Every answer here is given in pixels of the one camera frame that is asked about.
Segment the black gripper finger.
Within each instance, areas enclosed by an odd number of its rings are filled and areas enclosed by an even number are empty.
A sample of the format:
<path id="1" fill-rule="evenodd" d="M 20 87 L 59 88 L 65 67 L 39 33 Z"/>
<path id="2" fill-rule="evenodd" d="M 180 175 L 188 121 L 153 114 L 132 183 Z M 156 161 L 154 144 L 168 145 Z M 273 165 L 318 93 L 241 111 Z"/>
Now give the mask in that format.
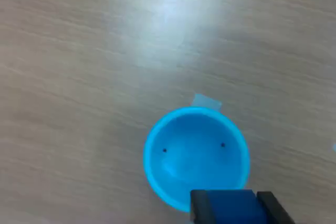
<path id="1" fill-rule="evenodd" d="M 206 190 L 192 190 L 190 219 L 194 224 L 215 224 L 216 219 Z"/>
<path id="2" fill-rule="evenodd" d="M 257 199 L 267 216 L 267 223 L 295 224 L 278 199 L 270 191 L 257 192 Z"/>

